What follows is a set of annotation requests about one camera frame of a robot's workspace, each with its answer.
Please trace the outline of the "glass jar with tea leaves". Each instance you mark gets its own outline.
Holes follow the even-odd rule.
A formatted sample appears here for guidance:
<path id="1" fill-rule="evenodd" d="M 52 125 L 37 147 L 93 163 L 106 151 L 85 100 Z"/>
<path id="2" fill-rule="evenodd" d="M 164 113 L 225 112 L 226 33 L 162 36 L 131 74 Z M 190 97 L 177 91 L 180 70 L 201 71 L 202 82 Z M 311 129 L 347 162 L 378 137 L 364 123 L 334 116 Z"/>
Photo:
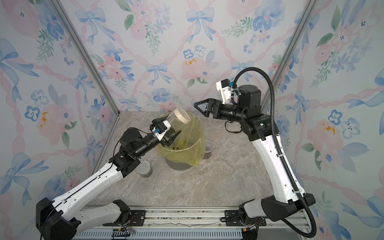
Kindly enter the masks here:
<path id="1" fill-rule="evenodd" d="M 171 128 L 168 131 L 181 131 L 185 124 L 181 123 L 176 117 L 175 114 L 172 112 L 168 117 L 167 121 L 171 125 Z"/>

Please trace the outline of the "beige round jar lid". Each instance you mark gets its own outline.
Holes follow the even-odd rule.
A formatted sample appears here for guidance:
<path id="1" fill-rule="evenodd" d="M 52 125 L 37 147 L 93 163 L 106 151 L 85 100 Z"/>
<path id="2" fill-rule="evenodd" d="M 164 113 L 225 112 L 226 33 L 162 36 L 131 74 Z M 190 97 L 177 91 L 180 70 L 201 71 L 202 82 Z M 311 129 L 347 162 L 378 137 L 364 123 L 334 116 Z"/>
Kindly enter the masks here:
<path id="1" fill-rule="evenodd" d="M 175 114 L 175 117 L 183 124 L 188 124 L 191 121 L 190 116 L 188 113 L 181 109 L 181 108 L 176 108 L 173 113 Z"/>

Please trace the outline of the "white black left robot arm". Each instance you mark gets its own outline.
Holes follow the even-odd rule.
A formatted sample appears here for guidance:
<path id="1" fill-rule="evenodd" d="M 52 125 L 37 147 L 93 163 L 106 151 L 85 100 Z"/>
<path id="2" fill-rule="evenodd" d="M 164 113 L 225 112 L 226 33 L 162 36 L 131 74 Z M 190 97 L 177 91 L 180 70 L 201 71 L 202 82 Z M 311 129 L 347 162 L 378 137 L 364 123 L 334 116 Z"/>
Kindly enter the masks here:
<path id="1" fill-rule="evenodd" d="M 173 115 L 152 121 L 150 133 L 142 136 L 137 128 L 128 128 L 119 142 L 120 150 L 99 171 L 72 190 L 49 200 L 44 198 L 36 206 L 36 227 L 44 240 L 71 240 L 75 235 L 103 224 L 130 224 L 134 217 L 122 200 L 83 210 L 83 207 L 103 190 L 134 171 L 140 159 L 157 145 L 170 146 L 189 119 Z"/>

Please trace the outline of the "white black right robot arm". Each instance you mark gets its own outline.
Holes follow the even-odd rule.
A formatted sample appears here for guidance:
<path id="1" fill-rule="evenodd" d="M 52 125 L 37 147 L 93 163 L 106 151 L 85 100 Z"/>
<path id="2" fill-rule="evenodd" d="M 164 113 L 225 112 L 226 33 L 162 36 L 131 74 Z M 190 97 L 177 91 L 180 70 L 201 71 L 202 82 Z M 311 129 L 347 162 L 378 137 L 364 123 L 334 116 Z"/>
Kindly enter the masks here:
<path id="1" fill-rule="evenodd" d="M 210 98 L 196 102 L 194 107 L 205 117 L 213 116 L 241 125 L 241 131 L 260 154 L 274 191 L 269 197 L 242 203 L 237 219 L 244 225 L 255 227 L 260 225 L 262 218 L 273 222 L 283 221 L 298 232 L 299 229 L 289 223 L 287 218 L 300 210 L 309 213 L 309 207 L 316 200 L 302 188 L 290 165 L 282 161 L 285 153 L 280 146 L 277 126 L 269 115 L 261 112 L 261 91 L 252 85 L 240 86 L 237 105 L 229 103 L 229 87 L 221 88 L 220 91 L 223 93 L 222 100 Z"/>

